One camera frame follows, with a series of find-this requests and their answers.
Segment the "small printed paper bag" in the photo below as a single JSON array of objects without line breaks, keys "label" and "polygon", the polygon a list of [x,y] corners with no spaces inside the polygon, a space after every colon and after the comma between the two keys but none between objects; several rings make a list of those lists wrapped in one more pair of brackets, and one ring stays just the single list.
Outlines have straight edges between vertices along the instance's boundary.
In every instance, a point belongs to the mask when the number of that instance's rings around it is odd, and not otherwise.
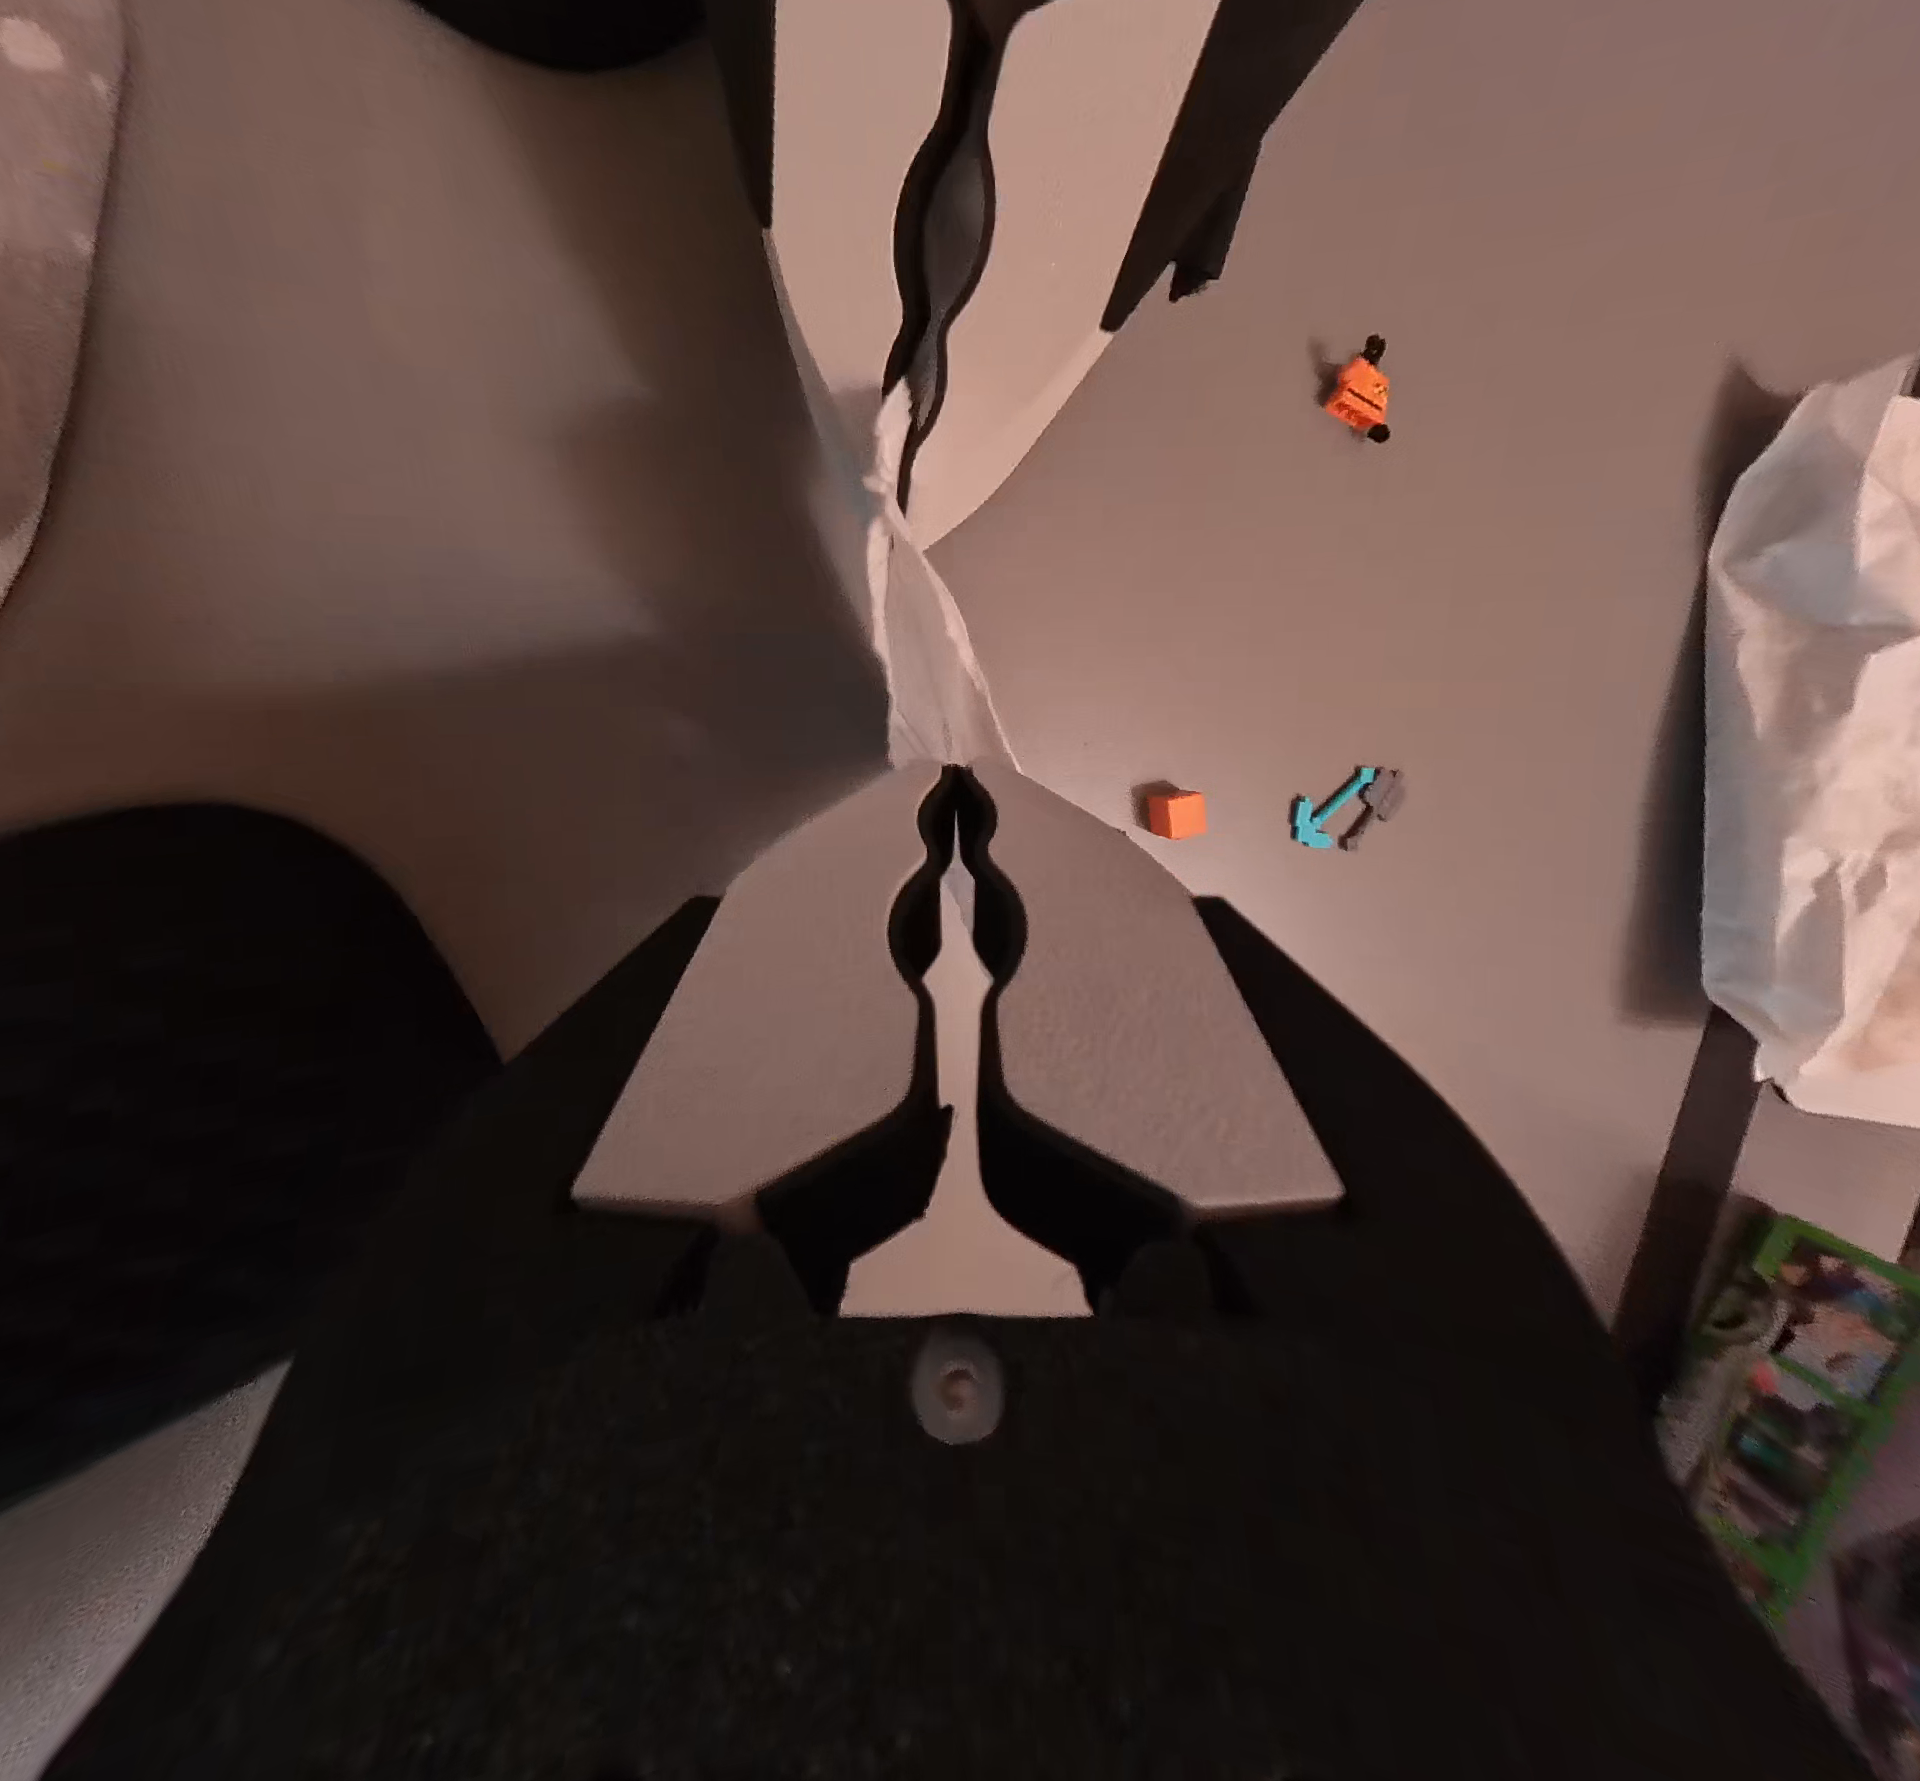
[{"label": "small printed paper bag", "polygon": [[896,385],[880,401],[858,481],[867,630],[887,699],[886,760],[1017,770],[969,624],[902,511],[909,424],[909,388]]}]

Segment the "green toy set box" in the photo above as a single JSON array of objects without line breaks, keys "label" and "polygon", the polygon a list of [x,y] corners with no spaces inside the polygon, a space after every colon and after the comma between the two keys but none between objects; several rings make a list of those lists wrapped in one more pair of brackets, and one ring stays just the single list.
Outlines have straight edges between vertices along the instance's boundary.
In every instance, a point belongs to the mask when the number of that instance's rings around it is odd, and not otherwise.
[{"label": "green toy set box", "polygon": [[1653,1432],[1734,1589],[1872,1774],[1914,1779],[1916,1273],[1757,1214]]}]

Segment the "large printed paper bag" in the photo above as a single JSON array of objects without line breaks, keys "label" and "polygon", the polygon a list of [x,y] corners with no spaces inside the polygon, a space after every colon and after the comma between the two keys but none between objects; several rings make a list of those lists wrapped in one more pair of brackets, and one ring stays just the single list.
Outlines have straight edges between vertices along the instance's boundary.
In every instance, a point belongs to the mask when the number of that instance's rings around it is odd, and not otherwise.
[{"label": "large printed paper bag", "polygon": [[1916,1127],[1916,355],[1812,388],[1716,527],[1701,981],[1798,1111]]}]

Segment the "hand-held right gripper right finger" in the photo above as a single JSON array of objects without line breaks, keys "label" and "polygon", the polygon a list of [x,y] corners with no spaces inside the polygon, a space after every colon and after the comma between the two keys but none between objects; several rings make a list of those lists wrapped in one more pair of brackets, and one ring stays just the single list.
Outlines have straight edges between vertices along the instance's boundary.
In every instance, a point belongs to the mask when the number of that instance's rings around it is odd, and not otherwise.
[{"label": "hand-held right gripper right finger", "polygon": [[1343,1176],[1162,861],[1013,765],[958,776],[980,1007],[978,1157],[994,1214],[1091,1310],[1142,1250],[1328,1214]]}]

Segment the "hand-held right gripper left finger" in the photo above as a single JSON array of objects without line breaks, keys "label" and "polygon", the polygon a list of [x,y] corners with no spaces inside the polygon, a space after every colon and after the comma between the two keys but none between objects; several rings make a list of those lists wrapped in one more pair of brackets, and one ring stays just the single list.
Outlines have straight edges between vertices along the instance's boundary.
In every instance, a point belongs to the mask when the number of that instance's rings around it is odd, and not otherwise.
[{"label": "hand-held right gripper left finger", "polygon": [[573,1183],[594,1214],[773,1238],[818,1313],[948,1163],[928,969],[958,776],[896,765],[719,897]]}]

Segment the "cyan toy pickaxe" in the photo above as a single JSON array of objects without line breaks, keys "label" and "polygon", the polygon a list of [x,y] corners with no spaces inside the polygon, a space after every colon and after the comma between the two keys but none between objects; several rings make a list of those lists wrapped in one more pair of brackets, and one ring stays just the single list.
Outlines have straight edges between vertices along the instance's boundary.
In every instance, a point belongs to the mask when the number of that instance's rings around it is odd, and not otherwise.
[{"label": "cyan toy pickaxe", "polygon": [[1319,852],[1350,852],[1377,820],[1383,776],[1380,765],[1357,765],[1321,800],[1296,794],[1288,809],[1289,841]]}]

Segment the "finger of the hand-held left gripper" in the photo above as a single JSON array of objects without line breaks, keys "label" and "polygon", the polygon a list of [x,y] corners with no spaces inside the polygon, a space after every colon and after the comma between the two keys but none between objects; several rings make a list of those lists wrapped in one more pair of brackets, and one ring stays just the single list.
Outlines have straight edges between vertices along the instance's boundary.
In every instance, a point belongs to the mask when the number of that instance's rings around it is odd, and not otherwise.
[{"label": "finger of the hand-held left gripper", "polygon": [[987,507],[1107,351],[1104,313],[1220,0],[1049,0],[1004,45],[993,236],[948,324],[906,521],[928,549]]},{"label": "finger of the hand-held left gripper", "polygon": [[773,271],[857,462],[952,530],[952,324],[969,298],[969,0],[774,0]]}]

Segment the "orange figure torso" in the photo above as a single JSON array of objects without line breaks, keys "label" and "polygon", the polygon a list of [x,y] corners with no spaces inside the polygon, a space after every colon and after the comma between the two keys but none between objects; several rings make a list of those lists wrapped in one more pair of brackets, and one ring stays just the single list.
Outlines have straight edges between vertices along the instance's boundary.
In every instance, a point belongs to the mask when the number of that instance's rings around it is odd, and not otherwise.
[{"label": "orange figure torso", "polygon": [[1392,440],[1389,401],[1392,378],[1384,375],[1384,336],[1370,333],[1358,352],[1338,365],[1321,394],[1321,414],[1338,421],[1358,443],[1384,446]]}]

